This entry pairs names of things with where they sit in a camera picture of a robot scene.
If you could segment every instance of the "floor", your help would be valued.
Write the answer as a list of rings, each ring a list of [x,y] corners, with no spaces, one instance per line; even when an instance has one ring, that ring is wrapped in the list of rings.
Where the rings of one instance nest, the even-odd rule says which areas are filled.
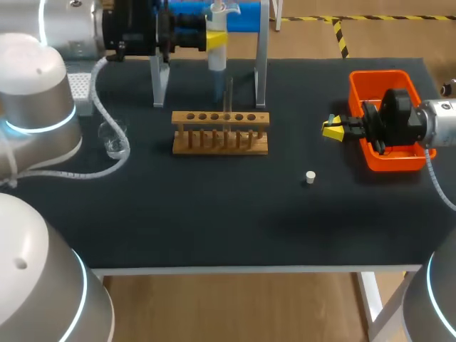
[[[453,15],[453,0],[284,0],[284,16]],[[423,57],[438,87],[456,76],[454,21],[343,21],[351,58]],[[230,58],[254,58],[256,38],[233,34]],[[283,22],[270,58],[341,58],[331,24]],[[173,58],[204,58],[178,50]],[[403,278],[377,273],[385,303]],[[366,341],[352,274],[113,277],[115,342]],[[392,340],[405,341],[402,331]]]

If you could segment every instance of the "black table mat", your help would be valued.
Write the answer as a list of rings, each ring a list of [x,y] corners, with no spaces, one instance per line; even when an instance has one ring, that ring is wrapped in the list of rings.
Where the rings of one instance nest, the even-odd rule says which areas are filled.
[[[92,268],[154,266],[420,264],[444,239],[455,215],[428,171],[375,174],[358,143],[321,137],[329,113],[348,99],[348,75],[361,69],[407,71],[421,98],[436,98],[420,59],[269,62],[269,155],[176,157],[172,110],[215,110],[203,61],[173,61],[165,109],[152,108],[147,62],[109,65],[100,97],[128,121],[132,154],[99,180],[29,178],[16,195],[34,206]],[[234,110],[252,110],[252,61],[230,61]],[[98,141],[101,119],[81,119],[83,147],[54,169],[79,172],[112,164]],[[455,199],[453,149],[435,171]],[[305,172],[316,172],[303,186]]]

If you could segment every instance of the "warning tape on floor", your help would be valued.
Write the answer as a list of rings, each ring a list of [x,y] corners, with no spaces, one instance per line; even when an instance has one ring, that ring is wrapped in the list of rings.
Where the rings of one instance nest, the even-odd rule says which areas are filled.
[[[334,33],[336,34],[337,42],[339,43],[339,50],[341,50],[342,58],[350,58],[348,53],[347,43],[342,34],[342,27],[340,20],[333,20]]]
[[[282,21],[329,21],[332,20],[456,20],[456,16],[287,16]]]

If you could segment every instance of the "orange plastic bin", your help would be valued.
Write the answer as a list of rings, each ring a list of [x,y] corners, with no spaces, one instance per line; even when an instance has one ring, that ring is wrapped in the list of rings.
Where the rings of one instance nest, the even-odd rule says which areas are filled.
[[[407,89],[412,104],[417,106],[421,99],[405,71],[379,70],[354,71],[350,74],[350,95],[348,104],[352,116],[363,117],[362,104],[369,101],[380,109],[385,92],[391,88]],[[424,149],[416,142],[411,146],[387,147],[384,155],[379,155],[365,138],[359,140],[366,162],[372,171],[398,172],[421,170],[426,164]],[[437,155],[436,150],[429,151],[431,159]]]

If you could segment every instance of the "white metal table frame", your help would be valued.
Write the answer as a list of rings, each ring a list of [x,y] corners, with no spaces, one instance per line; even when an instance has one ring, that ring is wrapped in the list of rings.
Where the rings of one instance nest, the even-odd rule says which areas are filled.
[[[363,298],[363,307],[368,322],[370,342],[387,342],[399,330],[403,322],[402,300],[414,273],[421,265],[397,266],[209,266],[209,267],[153,267],[132,269],[94,269],[97,277],[104,276],[151,276],[185,274],[273,274],[273,273],[357,273]],[[385,307],[374,272],[408,271],[401,285],[391,296]]]
[[[280,31],[282,22],[282,8],[284,7],[284,0],[271,0],[272,8],[274,9],[274,19],[276,20],[276,31]]]

